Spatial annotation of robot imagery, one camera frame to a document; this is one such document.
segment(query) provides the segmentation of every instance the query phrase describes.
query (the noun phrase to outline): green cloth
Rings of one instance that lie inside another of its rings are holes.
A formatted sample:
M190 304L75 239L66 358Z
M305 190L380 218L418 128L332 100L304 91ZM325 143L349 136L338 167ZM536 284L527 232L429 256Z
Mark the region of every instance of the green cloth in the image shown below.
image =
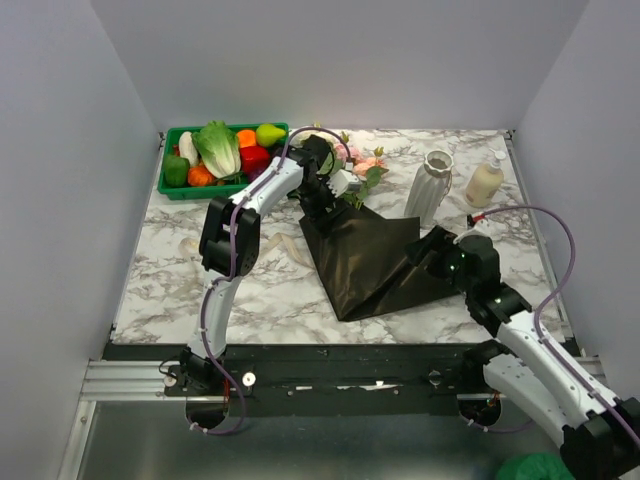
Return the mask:
M558 456L534 453L507 460L496 480L573 480L573 475Z

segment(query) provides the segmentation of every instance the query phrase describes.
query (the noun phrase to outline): marble tabletop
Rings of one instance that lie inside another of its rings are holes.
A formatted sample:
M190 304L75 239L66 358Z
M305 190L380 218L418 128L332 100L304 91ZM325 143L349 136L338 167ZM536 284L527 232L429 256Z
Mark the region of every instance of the marble tabletop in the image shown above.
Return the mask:
M434 222L456 233L466 228L466 215L476 211L463 198L471 174L493 156L493 150L507 151L501 132L496 131L347 133L350 144L365 154L384 147L389 172L365 204L386 218L402 216L413 177L426 154L435 149L450 152L455 163L453 184ZM503 170L505 182L493 205L522 203L511 162L504 162ZM114 343L189 341L202 297L203 270L197 246L207 205L207 200L170 201L154 187L116 318ZM309 266L311 256L298 225L301 217L296 201L285 199L262 220L263 253L236 295L229 343L458 343L490 338L471 320L460 296L358 322L338 322ZM550 287L528 213L492 216L490 232L500 253L503 280L537 306ZM296 260L285 242L264 250L278 234L291 239L302 258ZM547 307L542 318L552 334L562 339L557 306Z

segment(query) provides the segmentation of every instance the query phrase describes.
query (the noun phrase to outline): black cloth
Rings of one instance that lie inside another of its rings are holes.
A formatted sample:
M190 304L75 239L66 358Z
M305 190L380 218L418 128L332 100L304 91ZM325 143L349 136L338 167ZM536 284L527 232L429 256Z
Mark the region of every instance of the black cloth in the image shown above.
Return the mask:
M366 207L343 205L322 235L304 217L300 226L333 310L342 322L397 312L455 295L425 266L409 264L407 244L420 238L419 218L385 219Z

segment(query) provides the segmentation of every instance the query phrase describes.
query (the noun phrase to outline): red bell pepper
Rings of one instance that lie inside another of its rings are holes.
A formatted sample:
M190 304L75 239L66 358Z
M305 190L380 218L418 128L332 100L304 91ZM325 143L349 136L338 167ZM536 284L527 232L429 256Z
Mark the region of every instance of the red bell pepper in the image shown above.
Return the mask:
M256 170L264 171L271 163L271 155L266 148L255 145L240 149L242 171L247 175Z

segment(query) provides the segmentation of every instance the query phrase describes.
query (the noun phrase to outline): cream-colored bottle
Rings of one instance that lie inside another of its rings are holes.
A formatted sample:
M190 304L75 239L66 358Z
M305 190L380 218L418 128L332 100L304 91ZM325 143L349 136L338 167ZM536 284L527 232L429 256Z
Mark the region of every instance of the cream-colored bottle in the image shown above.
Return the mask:
M497 150L489 163L483 163L473 172L471 180L465 190L464 198L469 205L476 208L486 207L504 181L504 173L500 168L500 161L507 158L507 154Z

